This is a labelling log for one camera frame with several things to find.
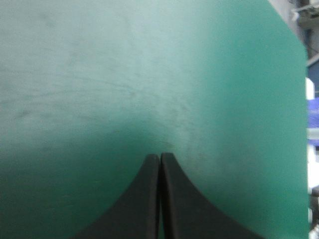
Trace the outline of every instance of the black curved edge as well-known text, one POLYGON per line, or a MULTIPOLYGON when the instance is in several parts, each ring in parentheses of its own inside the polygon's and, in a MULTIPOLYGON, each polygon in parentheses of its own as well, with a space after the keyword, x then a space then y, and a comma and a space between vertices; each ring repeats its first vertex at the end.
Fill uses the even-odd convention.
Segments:
POLYGON ((157 239, 159 161, 157 155, 146 156, 137 176, 115 204, 72 239, 157 239))
POLYGON ((160 181, 166 239, 262 239, 213 206, 172 153, 161 155, 160 181))

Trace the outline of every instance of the black rubber piece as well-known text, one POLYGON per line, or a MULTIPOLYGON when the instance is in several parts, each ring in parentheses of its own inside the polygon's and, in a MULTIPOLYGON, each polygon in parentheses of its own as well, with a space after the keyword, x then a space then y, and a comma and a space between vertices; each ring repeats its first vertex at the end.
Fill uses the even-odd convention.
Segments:
POLYGON ((148 155, 117 202, 72 239, 157 239, 159 161, 157 155, 148 155))
POLYGON ((213 206, 172 153, 161 155, 160 181, 166 239, 262 239, 213 206))

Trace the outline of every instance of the green mat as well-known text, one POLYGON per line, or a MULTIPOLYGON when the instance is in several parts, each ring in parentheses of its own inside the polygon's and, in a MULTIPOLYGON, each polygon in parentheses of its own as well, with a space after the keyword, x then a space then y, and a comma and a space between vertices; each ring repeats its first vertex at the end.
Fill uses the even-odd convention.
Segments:
POLYGON ((68 238, 163 151, 245 227, 308 238, 306 55, 266 0, 1 1, 0 19, 0 238, 68 238))

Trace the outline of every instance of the black foam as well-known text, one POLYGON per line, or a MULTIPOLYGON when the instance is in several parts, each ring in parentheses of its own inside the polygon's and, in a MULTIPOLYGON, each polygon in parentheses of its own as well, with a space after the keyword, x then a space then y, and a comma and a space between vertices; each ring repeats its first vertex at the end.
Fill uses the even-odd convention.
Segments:
POLYGON ((161 203, 166 239, 261 239, 213 206, 174 155, 161 155, 161 203))
POLYGON ((117 202, 72 239, 157 239, 159 161, 148 155, 117 202))

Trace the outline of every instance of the green surface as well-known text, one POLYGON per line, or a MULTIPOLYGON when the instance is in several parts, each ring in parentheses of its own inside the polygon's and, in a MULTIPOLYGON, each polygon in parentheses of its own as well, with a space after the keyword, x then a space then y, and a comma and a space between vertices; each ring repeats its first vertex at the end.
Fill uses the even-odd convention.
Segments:
POLYGON ((304 65, 266 0, 1 1, 0 238, 73 235, 172 151, 247 228, 306 239, 304 65))

